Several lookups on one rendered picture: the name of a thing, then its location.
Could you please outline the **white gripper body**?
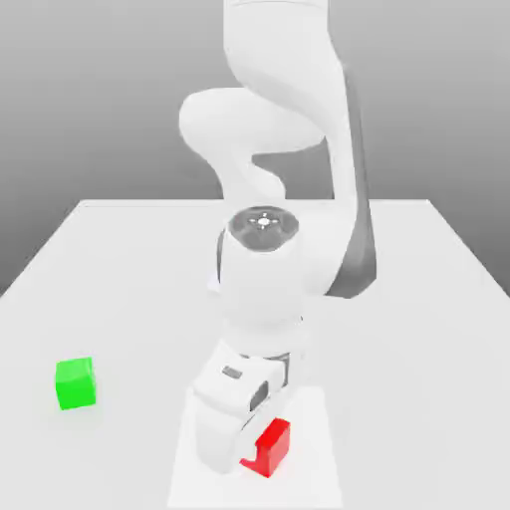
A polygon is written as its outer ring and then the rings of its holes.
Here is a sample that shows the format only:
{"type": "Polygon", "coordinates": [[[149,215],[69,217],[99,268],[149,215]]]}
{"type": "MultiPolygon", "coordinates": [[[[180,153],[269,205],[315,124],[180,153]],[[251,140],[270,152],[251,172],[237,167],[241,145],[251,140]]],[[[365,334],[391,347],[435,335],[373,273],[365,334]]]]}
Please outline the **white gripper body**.
{"type": "Polygon", "coordinates": [[[219,474],[230,474],[242,458],[255,455],[258,411],[244,417],[219,410],[193,389],[195,400],[195,446],[199,460],[219,474]]]}

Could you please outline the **small red cube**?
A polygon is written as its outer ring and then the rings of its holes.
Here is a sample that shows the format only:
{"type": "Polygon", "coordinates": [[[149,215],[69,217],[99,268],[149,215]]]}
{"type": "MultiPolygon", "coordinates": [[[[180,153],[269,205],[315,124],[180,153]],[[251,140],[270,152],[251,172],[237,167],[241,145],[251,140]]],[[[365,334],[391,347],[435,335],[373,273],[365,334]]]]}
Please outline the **small red cube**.
{"type": "Polygon", "coordinates": [[[252,471],[270,478],[290,448],[291,423],[274,418],[255,442],[254,460],[242,458],[239,463],[252,471]]]}

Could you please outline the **small green cube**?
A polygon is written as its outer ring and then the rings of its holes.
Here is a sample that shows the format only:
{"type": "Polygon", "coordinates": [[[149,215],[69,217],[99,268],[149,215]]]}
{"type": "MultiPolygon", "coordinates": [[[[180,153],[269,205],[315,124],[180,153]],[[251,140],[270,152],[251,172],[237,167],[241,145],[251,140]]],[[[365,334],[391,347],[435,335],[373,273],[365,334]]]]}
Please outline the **small green cube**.
{"type": "Polygon", "coordinates": [[[55,390],[61,410],[94,405],[97,384],[91,357],[58,361],[55,390]]]}

